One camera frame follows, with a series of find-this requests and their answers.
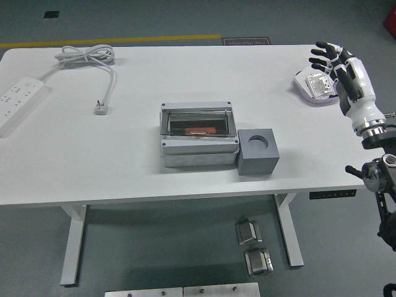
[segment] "gray cube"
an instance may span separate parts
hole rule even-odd
[[[279,160],[272,129],[242,129],[238,135],[238,174],[271,174]]]

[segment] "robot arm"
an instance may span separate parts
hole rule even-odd
[[[345,48],[317,42],[311,53],[325,59],[311,58],[312,68],[319,69],[338,80],[337,93],[341,111],[352,120],[352,129],[363,139],[384,133],[385,116],[376,107],[376,94],[363,63]]]
[[[347,166],[345,171],[361,178],[366,187],[376,193],[381,224],[380,236],[396,252],[396,212],[387,210],[384,194],[396,203],[396,131],[388,131],[385,116],[378,110],[376,94],[363,63],[345,48],[331,43],[317,42],[319,49],[311,53],[312,68],[318,69],[337,82],[341,111],[352,120],[352,128],[363,138],[364,149],[382,147],[385,155],[367,162],[362,170]]]

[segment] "gray plastic box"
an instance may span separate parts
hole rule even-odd
[[[241,129],[238,135],[238,174],[271,174],[279,160],[272,129]]]
[[[213,122],[224,126],[211,128],[216,125]],[[201,134],[206,129],[215,129],[215,133]],[[229,101],[163,103],[160,136],[161,158],[166,167],[233,164],[239,152]]]

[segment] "white power cord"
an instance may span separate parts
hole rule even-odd
[[[110,45],[95,45],[91,48],[82,50],[80,48],[75,48],[73,46],[67,45],[62,47],[62,53],[57,54],[55,56],[55,59],[59,61],[58,65],[52,68],[47,73],[40,76],[39,78],[37,78],[38,80],[45,80],[55,71],[62,69],[63,66],[66,64],[97,63],[109,69],[111,78],[105,97],[102,100],[102,103],[100,103],[100,101],[98,100],[97,101],[98,104],[95,107],[95,114],[98,115],[107,114],[108,112],[107,100],[109,97],[111,86],[113,85],[113,81],[114,81],[114,70],[112,70],[112,68],[107,64],[114,60],[113,48]]]

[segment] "power outlet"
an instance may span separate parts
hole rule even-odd
[[[24,77],[0,97],[0,137],[18,123],[45,91],[42,81]]]

